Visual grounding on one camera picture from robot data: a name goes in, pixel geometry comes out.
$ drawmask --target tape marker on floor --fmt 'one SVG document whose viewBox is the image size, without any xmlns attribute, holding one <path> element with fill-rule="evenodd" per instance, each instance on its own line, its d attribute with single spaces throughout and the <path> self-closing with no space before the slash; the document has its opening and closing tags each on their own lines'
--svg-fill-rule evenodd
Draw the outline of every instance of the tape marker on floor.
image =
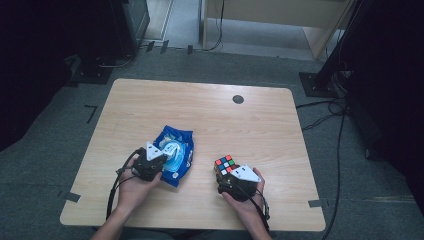
<svg viewBox="0 0 424 240">
<path fill-rule="evenodd" d="M 97 110 L 97 106 L 84 105 L 84 107 L 93 108 L 93 111 L 91 112 L 90 118 L 87 120 L 87 123 L 90 123 L 91 122 L 91 119 L 93 119 L 94 113 Z"/>
<path fill-rule="evenodd" d="M 66 192 L 66 191 L 60 191 L 59 194 L 58 194 L 58 197 L 59 198 L 62 198 L 62 199 L 69 200 L 69 201 L 72 201 L 72 202 L 76 202 L 76 203 L 81 198 L 81 196 L 78 195 L 78 194 L 71 193 L 71 192 Z"/>
<path fill-rule="evenodd" d="M 190 55 L 190 54 L 192 54 L 193 53 L 193 45 L 188 45 L 188 48 L 187 48 L 187 55 Z"/>
<path fill-rule="evenodd" d="M 166 52 L 166 49 L 168 48 L 168 43 L 169 43 L 169 40 L 166 40 L 165 42 L 163 42 L 162 48 L 160 49 L 160 54 L 163 54 Z"/>
<path fill-rule="evenodd" d="M 322 207 L 321 200 L 309 200 L 308 203 L 310 208 Z"/>
<path fill-rule="evenodd" d="M 146 52 L 150 52 L 150 51 L 152 51 L 154 46 L 155 46 L 155 41 L 151 41 L 151 42 L 149 43 L 149 45 L 147 46 L 147 50 L 146 50 Z"/>
</svg>

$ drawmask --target finger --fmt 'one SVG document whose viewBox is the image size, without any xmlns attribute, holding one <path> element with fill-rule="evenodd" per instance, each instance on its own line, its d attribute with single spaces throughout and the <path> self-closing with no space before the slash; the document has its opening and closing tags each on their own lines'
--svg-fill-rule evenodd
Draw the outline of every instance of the finger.
<svg viewBox="0 0 424 240">
<path fill-rule="evenodd" d="M 158 172 L 155 176 L 155 178 L 153 179 L 153 183 L 156 185 L 160 182 L 160 178 L 162 177 L 162 172 Z"/>
<path fill-rule="evenodd" d="M 264 187 L 265 187 L 265 179 L 262 177 L 262 174 L 259 172 L 259 170 L 257 168 L 253 168 L 253 172 L 256 173 L 256 175 L 258 175 L 258 177 L 261 178 L 261 181 L 258 183 L 258 190 L 261 191 L 263 193 L 264 191 Z"/>
<path fill-rule="evenodd" d="M 134 165 L 134 161 L 137 160 L 137 157 L 133 157 L 131 158 L 131 160 L 128 162 L 127 166 L 132 166 Z"/>
</svg>

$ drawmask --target chip bag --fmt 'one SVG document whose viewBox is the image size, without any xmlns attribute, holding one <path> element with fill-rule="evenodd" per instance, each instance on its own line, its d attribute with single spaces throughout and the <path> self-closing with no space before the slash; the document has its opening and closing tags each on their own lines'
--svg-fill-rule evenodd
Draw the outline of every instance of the chip bag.
<svg viewBox="0 0 424 240">
<path fill-rule="evenodd" d="M 190 169 L 193 161 L 193 131 L 182 131 L 165 126 L 153 145 L 167 153 L 168 159 L 163 165 L 162 180 L 174 187 Z"/>
</svg>

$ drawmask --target wooden table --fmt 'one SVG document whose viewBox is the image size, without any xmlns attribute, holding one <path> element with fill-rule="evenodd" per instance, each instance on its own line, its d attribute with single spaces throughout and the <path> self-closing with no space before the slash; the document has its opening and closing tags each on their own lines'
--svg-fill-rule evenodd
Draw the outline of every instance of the wooden table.
<svg viewBox="0 0 424 240">
<path fill-rule="evenodd" d="M 127 226 L 243 229 L 213 171 L 230 154 L 264 176 L 271 230 L 325 228 L 321 207 L 308 203 L 319 198 L 290 90 L 130 79 L 114 82 L 71 189 L 81 198 L 66 202 L 61 222 L 102 225 L 115 170 L 165 125 L 194 131 L 193 165 L 178 188 L 161 182 Z"/>
</svg>

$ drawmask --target gray carpet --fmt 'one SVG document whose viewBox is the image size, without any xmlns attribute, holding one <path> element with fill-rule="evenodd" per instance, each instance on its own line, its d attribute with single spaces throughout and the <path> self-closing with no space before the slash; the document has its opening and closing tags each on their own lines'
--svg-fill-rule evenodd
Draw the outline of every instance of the gray carpet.
<svg viewBox="0 0 424 240">
<path fill-rule="evenodd" d="M 114 69 L 107 85 L 64 87 L 25 137 L 0 153 L 0 239 L 88 239 L 90 227 L 63 226 L 59 216 L 102 107 L 117 78 L 289 88 L 295 103 L 307 98 L 299 72 L 318 72 L 321 62 L 160 49 L 140 54 Z M 98 106 L 87 123 L 92 108 Z M 328 115 L 326 105 L 298 110 L 302 126 Z M 327 223 L 337 187 L 337 136 L 341 117 L 305 131 L 318 193 Z M 346 117 L 341 140 L 340 204 L 327 239 L 424 239 L 424 218 L 404 177 L 386 162 L 365 159 L 354 121 Z M 322 232 L 275 232 L 275 239 L 321 239 Z"/>
</svg>

